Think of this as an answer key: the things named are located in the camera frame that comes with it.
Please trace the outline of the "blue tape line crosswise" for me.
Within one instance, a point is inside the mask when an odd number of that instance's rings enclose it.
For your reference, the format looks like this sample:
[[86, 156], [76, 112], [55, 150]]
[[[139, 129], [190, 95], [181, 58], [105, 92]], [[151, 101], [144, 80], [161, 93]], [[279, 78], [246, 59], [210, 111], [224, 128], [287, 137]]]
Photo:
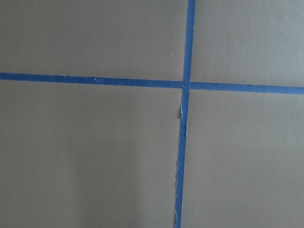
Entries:
[[[181, 89], [182, 81], [170, 80], [148, 80], [148, 79], [128, 79], [128, 78], [108, 78], [108, 77], [87, 77], [87, 76], [57, 76], [57, 75], [37, 75], [19, 73], [1, 73], [1, 80], [33, 81], [50, 83], [70, 83], [88, 85], [107, 85], [107, 86], [137, 86], [137, 87], [158, 87]], [[250, 93], [273, 93], [303, 95], [303, 87], [276, 86], [276, 85], [246, 85], [246, 84], [227, 84], [210, 82], [190, 82], [189, 88], [192, 90], [210, 91], [231, 91], [231, 92], [250, 92]]]

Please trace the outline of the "blue tape line lengthwise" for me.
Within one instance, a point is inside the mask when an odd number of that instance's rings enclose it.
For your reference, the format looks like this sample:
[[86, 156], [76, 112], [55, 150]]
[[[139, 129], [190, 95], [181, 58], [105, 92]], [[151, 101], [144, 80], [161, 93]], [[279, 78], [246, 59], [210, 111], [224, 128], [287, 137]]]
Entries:
[[192, 48], [195, 21], [195, 0], [189, 0], [187, 5], [187, 23], [185, 33], [185, 49], [183, 78], [181, 87], [181, 106], [180, 106], [180, 126], [179, 126], [179, 143], [176, 167], [176, 187], [175, 187], [175, 222], [176, 228], [181, 227], [182, 219], [182, 203], [183, 203], [183, 186], [184, 186], [184, 169], [186, 158], [186, 142], [187, 142], [187, 124], [190, 96], [191, 81], [191, 64], [192, 64]]

